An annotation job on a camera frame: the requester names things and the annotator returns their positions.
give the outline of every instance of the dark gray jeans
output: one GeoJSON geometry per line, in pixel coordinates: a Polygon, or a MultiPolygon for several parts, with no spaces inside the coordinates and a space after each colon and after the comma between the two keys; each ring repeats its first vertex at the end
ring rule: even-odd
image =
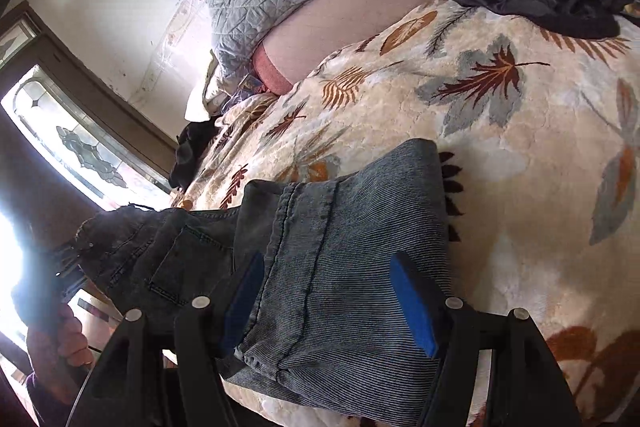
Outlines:
{"type": "Polygon", "coordinates": [[[170,335],[175,314],[208,295],[247,254],[265,279],[223,376],[269,396],[415,425],[435,360],[415,346],[388,277],[405,251],[449,292],[447,216],[432,142],[413,139],[338,180],[254,180],[240,207],[101,214],[78,233],[81,266],[122,312],[170,335]]]}

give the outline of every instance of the blue gripper pad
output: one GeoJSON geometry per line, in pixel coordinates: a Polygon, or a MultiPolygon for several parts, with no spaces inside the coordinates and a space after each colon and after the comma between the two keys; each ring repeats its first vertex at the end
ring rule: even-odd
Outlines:
{"type": "Polygon", "coordinates": [[[444,294],[433,280],[418,272],[404,252],[391,257],[389,277],[415,343],[428,357],[434,357],[438,351],[437,322],[441,320],[444,294]]]}
{"type": "Polygon", "coordinates": [[[263,278],[264,260],[256,253],[232,275],[226,287],[227,304],[216,306],[216,314],[223,315],[223,334],[218,344],[223,356],[231,354],[242,341],[263,278]]]}

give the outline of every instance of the human hand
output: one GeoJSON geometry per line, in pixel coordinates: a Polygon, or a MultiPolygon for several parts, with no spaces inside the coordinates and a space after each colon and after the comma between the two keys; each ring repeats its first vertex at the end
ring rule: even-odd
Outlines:
{"type": "Polygon", "coordinates": [[[29,328],[27,352],[38,382],[56,400],[71,405],[80,389],[69,375],[66,364],[74,367],[88,365],[94,362],[94,357],[86,336],[82,334],[82,323],[74,317],[71,308],[66,304],[60,305],[58,314],[61,317],[58,337],[52,339],[43,331],[29,328]]]}

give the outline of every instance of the floral blanket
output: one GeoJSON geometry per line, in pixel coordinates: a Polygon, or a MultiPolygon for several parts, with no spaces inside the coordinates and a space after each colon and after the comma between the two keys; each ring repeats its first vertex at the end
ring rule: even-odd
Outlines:
{"type": "MultiPolygon", "coordinates": [[[[252,178],[327,180],[412,137],[444,162],[454,289],[529,310],[586,425],[640,383],[640,28],[602,41],[447,0],[327,57],[287,96],[228,112],[182,204],[238,205],[252,178]]],[[[479,425],[488,359],[470,422],[479,425]]],[[[370,425],[228,385],[291,427],[370,425]]]]}

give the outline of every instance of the back pocket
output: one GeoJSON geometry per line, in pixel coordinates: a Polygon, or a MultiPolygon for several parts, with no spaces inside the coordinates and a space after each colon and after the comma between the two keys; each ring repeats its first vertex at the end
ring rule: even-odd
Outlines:
{"type": "Polygon", "coordinates": [[[209,295],[233,270],[233,248],[184,226],[149,281],[149,289],[180,306],[209,295]]]}

